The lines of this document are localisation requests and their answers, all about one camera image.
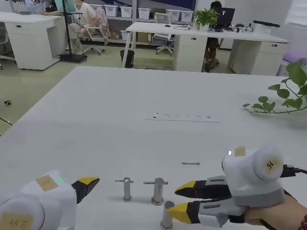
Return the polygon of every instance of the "green floor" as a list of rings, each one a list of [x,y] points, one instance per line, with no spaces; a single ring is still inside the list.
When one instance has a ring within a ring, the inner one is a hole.
[[[0,104],[0,117],[14,123],[20,119],[37,101],[51,90],[63,77],[78,65],[119,67],[120,50],[122,46],[107,46],[106,52],[98,56],[96,51],[90,50],[88,59],[81,64],[58,62],[45,71],[21,70],[11,61],[2,61],[3,70],[0,71],[0,97],[12,101],[11,106]],[[223,73],[229,57],[228,51],[218,51],[220,66],[213,72]],[[138,46],[134,59],[136,69],[154,67],[172,68],[172,59],[165,51],[155,54],[153,47]],[[10,126],[0,122],[0,135]]]

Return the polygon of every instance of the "purple object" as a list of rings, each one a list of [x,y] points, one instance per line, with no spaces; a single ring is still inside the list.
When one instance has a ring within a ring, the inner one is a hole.
[[[307,60],[307,53],[303,54],[295,51],[287,51],[283,55],[283,59],[290,63],[298,61],[303,61],[305,63]]]

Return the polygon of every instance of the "hand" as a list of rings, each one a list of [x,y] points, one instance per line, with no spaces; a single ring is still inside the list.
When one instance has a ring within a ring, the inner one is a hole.
[[[296,230],[300,227],[307,208],[285,195],[284,202],[272,207],[249,208],[244,216],[251,225],[262,225],[260,219],[278,230]]]

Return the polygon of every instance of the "metal screw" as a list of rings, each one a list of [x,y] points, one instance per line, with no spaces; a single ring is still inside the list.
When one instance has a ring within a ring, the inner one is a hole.
[[[168,184],[167,181],[164,181],[162,178],[156,178],[154,182],[144,181],[144,184],[154,184],[152,203],[154,205],[163,204],[163,185]]]
[[[173,228],[173,218],[168,215],[167,210],[174,206],[175,204],[172,201],[166,201],[164,204],[163,219],[160,223],[160,227],[163,230],[171,230]]]
[[[200,165],[199,162],[182,162],[181,164]]]
[[[130,180],[129,177],[125,177],[124,180],[115,180],[116,182],[124,182],[124,197],[123,200],[125,202],[129,202],[132,199],[131,193],[130,193],[130,183],[133,183],[134,181]]]

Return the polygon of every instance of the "white desk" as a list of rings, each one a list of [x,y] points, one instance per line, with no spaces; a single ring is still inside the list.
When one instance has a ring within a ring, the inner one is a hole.
[[[131,32],[133,35],[136,32],[173,34],[176,35],[173,55],[174,70],[201,72],[207,38],[229,38],[234,39],[235,42],[228,65],[236,73],[276,75],[283,53],[288,46],[287,40],[271,35],[202,32],[197,30],[180,30],[176,27],[178,25],[165,27],[165,24],[136,22],[126,29],[130,32],[126,43],[126,50],[128,51],[131,42]],[[134,35],[132,38],[132,48],[135,47],[135,37]]]
[[[0,12],[20,69],[44,70],[64,53],[66,31],[63,17]]]
[[[306,129],[293,127],[289,115],[275,119],[242,110],[260,95],[278,101],[267,90],[276,82],[270,76],[77,67],[0,137],[0,194],[54,168],[70,182],[97,175],[101,181],[78,205],[75,230],[159,230],[163,207],[152,205],[153,186],[143,181],[162,177],[169,181],[165,200],[187,202],[174,190],[223,174],[221,161],[234,145],[271,144],[286,163],[307,168]],[[221,123],[145,120],[155,112],[210,114]],[[126,176],[134,180],[128,203],[122,200],[123,184],[114,182]],[[304,205],[306,180],[283,179]],[[214,230],[174,223],[174,230],[204,229]]]

